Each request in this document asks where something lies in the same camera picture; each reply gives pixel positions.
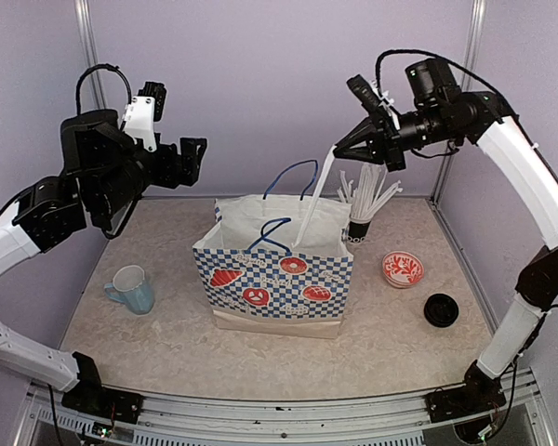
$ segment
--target small plate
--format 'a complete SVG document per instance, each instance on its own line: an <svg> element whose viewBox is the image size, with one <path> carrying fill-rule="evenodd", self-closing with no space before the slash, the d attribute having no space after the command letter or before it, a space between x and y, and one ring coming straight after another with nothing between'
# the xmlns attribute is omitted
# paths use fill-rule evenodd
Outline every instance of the small plate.
<svg viewBox="0 0 558 446"><path fill-rule="evenodd" d="M409 288L424 277L424 266L412 254L393 251L382 259L382 272L395 288Z"/></svg>

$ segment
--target blue bag handle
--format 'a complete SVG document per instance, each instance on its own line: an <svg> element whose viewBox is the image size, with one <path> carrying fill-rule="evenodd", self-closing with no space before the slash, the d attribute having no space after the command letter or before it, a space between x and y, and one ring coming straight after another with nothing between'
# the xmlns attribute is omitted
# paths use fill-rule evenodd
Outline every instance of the blue bag handle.
<svg viewBox="0 0 558 446"><path fill-rule="evenodd" d="M274 180L273 183L271 183L271 186L269 186L267 188L267 190L264 191L264 195L262 195L262 199L266 200L267 199L267 195L269 194L269 192L272 190L272 188L274 188L277 185L277 182L279 182L279 180L281 179L281 177L283 176L284 173L289 172L291 169L293 169L294 167L298 167L299 165L302 164L306 164L306 163L314 163L314 175L312 176L312 181L310 183L308 183L308 186L306 186L304 188L304 190L301 192L301 195L299 196L300 200L304 199L304 194L306 193L306 191L310 188L310 186L312 184L314 184L314 181L316 181L316 175L318 175L318 161L316 160L306 160L306 161L300 161L299 163L295 163L290 165L287 169L285 169L283 172L281 172L277 178Z"/></svg>
<svg viewBox="0 0 558 446"><path fill-rule="evenodd" d="M285 246L284 244L281 244L279 242L276 242L275 240L271 240L271 239L267 238L273 232L275 232L276 230L281 228L285 223L289 223L290 221L291 221L291 218L289 218L288 216L284 216L283 218L274 218L273 220L267 221L264 225L262 225L262 228L260 228L260 237L258 237L250 246L248 246L248 248L246 250L251 251L252 248L254 248L257 244L264 241L264 242L271 243L271 244L274 244L275 246L279 246L280 248L285 249L286 250L286 255L290 256L291 251L289 250L289 248L287 246ZM278 223L278 224L265 232L267 226L271 225L272 223Z"/></svg>

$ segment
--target paper shopping bag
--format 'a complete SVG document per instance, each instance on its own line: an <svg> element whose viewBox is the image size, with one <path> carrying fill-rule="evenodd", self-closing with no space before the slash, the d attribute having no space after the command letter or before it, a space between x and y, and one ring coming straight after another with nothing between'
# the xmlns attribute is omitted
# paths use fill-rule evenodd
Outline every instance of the paper shopping bag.
<svg viewBox="0 0 558 446"><path fill-rule="evenodd" d="M303 194L248 197L219 200L217 225L193 247L217 326L336 337L353 267L344 242L349 205L322 199L310 242L292 252L307 210Z"/></svg>

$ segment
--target black cup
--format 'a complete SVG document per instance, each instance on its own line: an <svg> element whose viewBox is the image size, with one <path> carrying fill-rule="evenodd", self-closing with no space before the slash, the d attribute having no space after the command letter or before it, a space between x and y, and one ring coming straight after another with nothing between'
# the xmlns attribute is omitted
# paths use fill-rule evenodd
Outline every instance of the black cup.
<svg viewBox="0 0 558 446"><path fill-rule="evenodd" d="M353 223L350 221L350 228L347 231L347 240L350 243L361 243L365 240L371 221L367 223Z"/></svg>

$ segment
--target cup holding straws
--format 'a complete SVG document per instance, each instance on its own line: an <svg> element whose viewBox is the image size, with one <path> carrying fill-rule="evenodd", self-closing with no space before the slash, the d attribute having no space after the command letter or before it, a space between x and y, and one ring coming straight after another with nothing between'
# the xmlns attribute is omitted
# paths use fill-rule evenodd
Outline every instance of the cup holding straws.
<svg viewBox="0 0 558 446"><path fill-rule="evenodd" d="M337 194L342 202L352 205L347 240L350 243L361 243L365 240L374 215L395 193L403 191L400 187L401 181L395 181L381 194L387 171L379 165L362 164L360 179L355 190L352 189L353 180L348 182L345 172L341 170L340 173L341 187L337 190Z"/></svg>

